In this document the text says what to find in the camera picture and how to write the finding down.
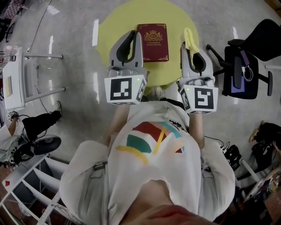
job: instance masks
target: red book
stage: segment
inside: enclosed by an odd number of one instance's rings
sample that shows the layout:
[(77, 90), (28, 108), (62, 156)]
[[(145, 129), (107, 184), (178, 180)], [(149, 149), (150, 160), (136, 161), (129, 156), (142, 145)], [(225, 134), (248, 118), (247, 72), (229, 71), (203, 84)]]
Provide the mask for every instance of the red book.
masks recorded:
[(166, 24), (138, 24), (142, 37), (144, 62), (166, 62), (169, 60)]

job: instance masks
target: black chair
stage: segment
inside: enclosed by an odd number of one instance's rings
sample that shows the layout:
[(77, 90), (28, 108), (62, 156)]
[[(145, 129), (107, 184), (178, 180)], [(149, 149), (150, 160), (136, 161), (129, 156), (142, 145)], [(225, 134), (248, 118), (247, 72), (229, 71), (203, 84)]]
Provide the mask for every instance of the black chair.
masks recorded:
[[(261, 21), (246, 40), (233, 39), (228, 41), (230, 46), (224, 49), (225, 60), (210, 46), (211, 50), (219, 60), (222, 70), (214, 72), (214, 76), (224, 73), (223, 95), (235, 98), (255, 99), (258, 93), (259, 79), (268, 84), (267, 95), (272, 94), (272, 73), (268, 77), (259, 74), (258, 59), (268, 61), (281, 55), (281, 27), (269, 19)], [(242, 66), (246, 66), (246, 55), (249, 67), (252, 69), (251, 81), (243, 80)], [(245, 77), (251, 76), (250, 70), (245, 70)]]

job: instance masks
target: yellow round mat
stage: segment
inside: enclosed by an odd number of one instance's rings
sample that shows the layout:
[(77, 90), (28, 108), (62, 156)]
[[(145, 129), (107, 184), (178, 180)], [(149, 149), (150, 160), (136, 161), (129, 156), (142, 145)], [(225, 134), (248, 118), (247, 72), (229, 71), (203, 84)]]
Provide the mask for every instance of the yellow round mat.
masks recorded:
[(97, 50), (103, 63), (109, 65), (109, 52), (116, 41), (138, 24), (165, 23), (167, 25), (169, 61), (146, 62), (144, 67), (150, 71), (147, 87), (167, 85), (179, 79), (180, 47), (184, 28), (193, 33), (195, 44), (199, 45), (197, 29), (189, 16), (178, 6), (166, 0), (132, 0), (116, 8), (99, 25)]

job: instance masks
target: white table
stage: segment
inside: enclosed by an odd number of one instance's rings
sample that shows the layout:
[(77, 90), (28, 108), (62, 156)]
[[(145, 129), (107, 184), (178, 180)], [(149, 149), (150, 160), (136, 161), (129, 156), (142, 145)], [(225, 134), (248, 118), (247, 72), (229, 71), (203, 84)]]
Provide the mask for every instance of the white table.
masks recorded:
[[(16, 49), (16, 60), (14, 62), (8, 62), (3, 68), (3, 91), (6, 109), (17, 109), (25, 107), (27, 102), (33, 101), (38, 98), (42, 98), (51, 94), (65, 91), (64, 87), (52, 88), (50, 91), (46, 91), (41, 94), (35, 94), (27, 96), (26, 84), (24, 79), (23, 58), (24, 57), (51, 57), (51, 58), (63, 58), (62, 55), (56, 54), (31, 54), (23, 53), (22, 48)], [(8, 77), (11, 77), (12, 94), (7, 97), (5, 89), (5, 81)]]

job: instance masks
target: white cube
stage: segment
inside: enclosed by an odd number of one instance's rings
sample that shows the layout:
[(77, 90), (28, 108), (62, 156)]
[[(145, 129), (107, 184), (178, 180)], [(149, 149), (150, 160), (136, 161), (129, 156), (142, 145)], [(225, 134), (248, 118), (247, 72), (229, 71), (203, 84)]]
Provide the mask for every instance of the white cube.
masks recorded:
[(207, 114), (216, 111), (219, 89), (217, 87), (184, 85), (180, 95), (187, 113)]
[(138, 105), (146, 80), (144, 75), (116, 76), (104, 79), (106, 101), (114, 105)]

